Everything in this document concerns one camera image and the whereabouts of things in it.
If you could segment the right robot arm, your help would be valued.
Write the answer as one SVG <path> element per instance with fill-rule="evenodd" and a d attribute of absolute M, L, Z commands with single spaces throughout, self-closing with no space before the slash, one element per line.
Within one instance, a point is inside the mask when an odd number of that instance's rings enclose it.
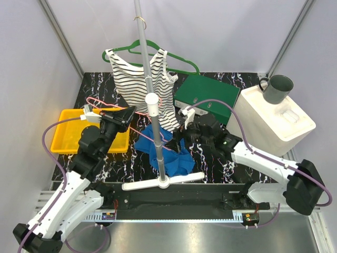
<path fill-rule="evenodd" d="M 318 206 L 324 183 L 309 160 L 295 162 L 246 145 L 242 138 L 221 128 L 210 114 L 182 124 L 173 131 L 172 139 L 165 146 L 179 152 L 193 144 L 201 145 L 203 151 L 214 157 L 250 167 L 275 180 L 267 184 L 247 183 L 239 195 L 239 203 L 245 209 L 263 202 L 284 203 L 297 213 L 309 216 Z"/>

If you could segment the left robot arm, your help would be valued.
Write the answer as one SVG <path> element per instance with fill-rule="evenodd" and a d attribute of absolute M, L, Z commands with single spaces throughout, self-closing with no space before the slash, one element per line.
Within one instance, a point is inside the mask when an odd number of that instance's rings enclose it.
<path fill-rule="evenodd" d="M 62 166 L 63 181 L 44 207 L 28 223 L 13 230 L 18 252 L 59 252 L 69 234 L 96 209 L 113 205 L 113 188 L 94 182 L 105 164 L 118 133 L 129 129 L 135 107 L 94 113 L 86 105 L 78 120 L 92 123 L 78 141 L 79 148 L 68 171 Z"/>

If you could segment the blue tank top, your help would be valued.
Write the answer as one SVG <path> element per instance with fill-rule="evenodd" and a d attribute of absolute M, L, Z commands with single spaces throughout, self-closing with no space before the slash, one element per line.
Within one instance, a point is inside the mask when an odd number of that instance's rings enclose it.
<path fill-rule="evenodd" d="M 159 171 L 155 145 L 152 141 L 153 139 L 154 134 L 152 125 L 150 124 L 143 131 L 141 131 L 141 135 L 138 141 L 134 144 L 134 147 L 137 151 L 147 153 L 149 155 L 150 165 Z M 163 148 L 165 173 L 169 177 L 185 176 L 190 174 L 195 166 L 195 161 L 192 158 L 190 152 L 185 147 L 183 147 L 185 145 L 184 140 L 181 140 L 180 144 L 182 148 L 179 153 Z"/>

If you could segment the pink wire hanger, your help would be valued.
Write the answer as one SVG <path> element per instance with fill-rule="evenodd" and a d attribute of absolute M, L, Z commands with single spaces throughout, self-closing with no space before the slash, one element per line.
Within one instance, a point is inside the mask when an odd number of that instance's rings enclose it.
<path fill-rule="evenodd" d="M 109 104 L 109 103 L 105 103 L 104 101 L 99 100 L 99 99 L 96 99 L 96 98 L 93 98 L 93 97 L 91 97 L 91 96 L 87 97 L 87 98 L 85 99 L 85 101 L 86 101 L 89 105 L 92 105 L 94 108 L 96 108 L 96 109 L 98 109 L 98 110 L 102 110 L 102 108 L 99 108 L 97 105 L 95 105 L 94 103 L 92 103 L 91 100 L 94 101 L 94 102 L 98 102 L 99 104 L 108 106 L 109 108 L 125 109 L 125 107 L 119 106 L 119 105 L 117 105 L 117 104 Z M 137 112 L 137 111 L 136 111 L 135 113 L 138 114 L 138 115 L 145 116 L 145 117 L 148 118 L 149 121 L 151 121 L 150 116 L 149 116 L 148 113 L 141 113 L 141 112 Z M 135 129 L 132 128 L 132 127 L 130 127 L 130 129 L 131 129 L 132 131 L 136 132 L 137 134 L 139 134 L 139 135 L 145 137 L 146 139 L 148 139 L 148 140 L 150 140 L 150 141 L 152 141 L 152 142 L 154 143 L 154 140 L 153 140 L 153 139 L 151 139 L 151 138 L 147 137 L 146 135 L 142 134 L 140 131 L 135 130 Z"/>

